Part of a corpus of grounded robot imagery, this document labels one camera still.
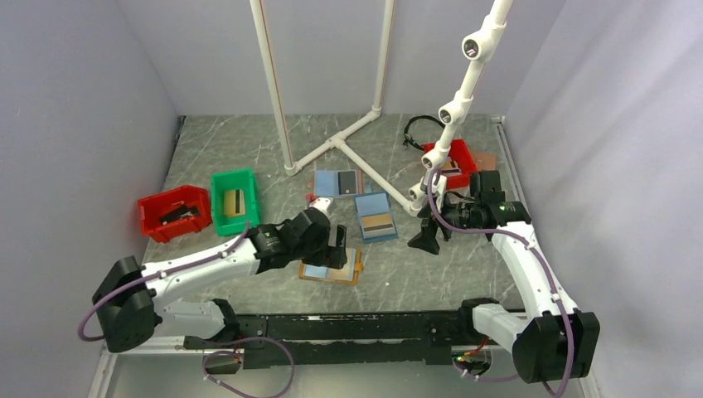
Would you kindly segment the orange card holder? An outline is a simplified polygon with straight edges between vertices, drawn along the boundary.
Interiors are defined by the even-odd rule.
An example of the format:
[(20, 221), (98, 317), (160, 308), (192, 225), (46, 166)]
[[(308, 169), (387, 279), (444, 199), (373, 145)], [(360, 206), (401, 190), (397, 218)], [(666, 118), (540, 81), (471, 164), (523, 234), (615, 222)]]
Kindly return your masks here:
[(361, 250), (359, 248), (347, 249), (347, 262), (341, 269), (331, 269), (301, 263), (298, 270), (298, 277), (300, 279), (317, 282), (355, 285), (363, 269)]

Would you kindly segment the grey striped credit card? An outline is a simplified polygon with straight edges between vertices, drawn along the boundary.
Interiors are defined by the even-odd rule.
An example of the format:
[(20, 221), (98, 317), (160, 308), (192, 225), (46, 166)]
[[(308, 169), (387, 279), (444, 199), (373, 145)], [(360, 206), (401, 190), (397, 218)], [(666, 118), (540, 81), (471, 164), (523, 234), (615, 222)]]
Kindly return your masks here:
[(448, 160), (441, 167), (441, 173), (447, 177), (457, 176), (462, 174), (462, 170), (458, 163), (453, 160)]

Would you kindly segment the dark grey credit card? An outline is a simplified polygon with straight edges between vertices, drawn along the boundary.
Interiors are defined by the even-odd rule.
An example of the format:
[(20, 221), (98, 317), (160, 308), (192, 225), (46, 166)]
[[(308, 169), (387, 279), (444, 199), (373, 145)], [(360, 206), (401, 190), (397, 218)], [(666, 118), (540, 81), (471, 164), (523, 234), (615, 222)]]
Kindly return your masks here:
[(159, 221), (162, 225), (167, 225), (179, 220), (187, 219), (189, 217), (199, 216), (200, 212), (197, 206), (187, 206), (185, 204), (169, 211), (168, 213), (159, 217)]

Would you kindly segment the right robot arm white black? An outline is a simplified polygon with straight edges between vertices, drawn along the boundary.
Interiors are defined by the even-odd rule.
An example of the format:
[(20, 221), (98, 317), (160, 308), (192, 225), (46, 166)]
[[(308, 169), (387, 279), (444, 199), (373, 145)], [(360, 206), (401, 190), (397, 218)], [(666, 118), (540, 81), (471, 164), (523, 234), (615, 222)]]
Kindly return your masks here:
[(408, 243), (436, 255), (437, 235), (454, 232), (485, 235), (503, 258), (521, 296), (525, 317), (507, 311), (495, 299), (468, 302), (469, 314), (457, 321), (467, 344), (488, 337), (511, 353), (517, 375), (526, 383), (543, 384), (586, 377), (600, 333), (592, 312), (583, 312), (565, 292), (546, 260), (532, 219), (519, 201), (507, 200), (498, 171), (474, 172), (468, 196), (448, 201), (447, 178), (428, 172), (410, 189), (422, 223)]

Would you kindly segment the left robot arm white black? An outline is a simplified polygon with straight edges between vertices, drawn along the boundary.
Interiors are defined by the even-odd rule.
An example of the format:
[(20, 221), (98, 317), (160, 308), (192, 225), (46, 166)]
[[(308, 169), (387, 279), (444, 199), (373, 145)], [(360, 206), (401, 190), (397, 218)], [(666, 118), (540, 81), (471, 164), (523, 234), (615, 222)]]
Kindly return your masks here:
[(283, 269), (294, 261), (340, 269), (347, 263), (347, 228), (311, 206), (277, 224), (247, 225), (225, 243), (172, 260), (140, 264), (117, 260), (92, 297), (97, 338), (112, 353), (130, 351), (152, 337), (197, 337), (218, 348), (240, 333), (235, 310), (224, 299), (188, 303), (195, 290)]

